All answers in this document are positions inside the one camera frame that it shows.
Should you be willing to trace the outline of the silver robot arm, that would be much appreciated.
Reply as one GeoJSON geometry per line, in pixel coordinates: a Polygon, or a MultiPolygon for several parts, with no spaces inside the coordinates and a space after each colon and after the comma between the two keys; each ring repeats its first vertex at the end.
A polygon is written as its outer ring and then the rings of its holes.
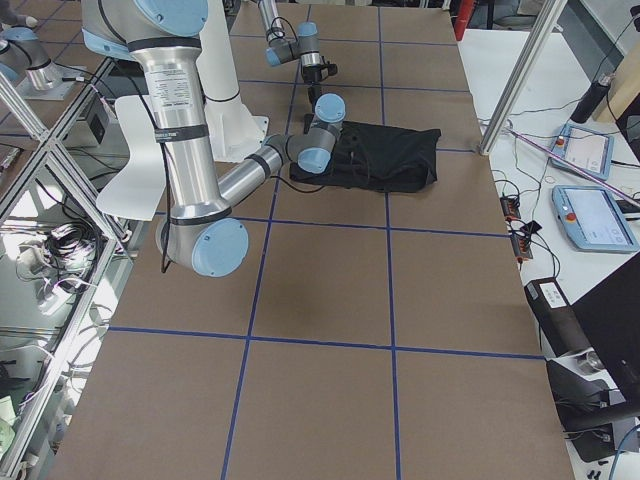
{"type": "Polygon", "coordinates": [[[249,247],[233,208],[290,162],[322,173],[340,138],[343,99],[320,96],[303,135],[268,135],[241,100],[218,1],[86,1],[82,22],[89,50],[144,72],[142,107],[167,197],[156,233],[163,260],[202,276],[230,274],[249,247]]]}
{"type": "Polygon", "coordinates": [[[294,29],[279,15],[275,1],[256,1],[256,4],[265,30],[267,63],[274,67],[298,61],[309,101],[315,106],[322,95],[321,83],[338,71],[337,65],[320,53],[316,24],[305,21],[294,29]]]}

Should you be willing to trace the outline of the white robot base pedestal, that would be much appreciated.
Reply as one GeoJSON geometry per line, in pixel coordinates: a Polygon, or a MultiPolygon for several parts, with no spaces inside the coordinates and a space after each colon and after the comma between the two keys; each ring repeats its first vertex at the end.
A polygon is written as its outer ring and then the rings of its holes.
{"type": "Polygon", "coordinates": [[[196,61],[205,96],[205,115],[214,159],[239,163],[257,151],[269,119],[254,116],[241,98],[223,3],[209,0],[208,17],[199,34],[202,52],[196,61]]]}

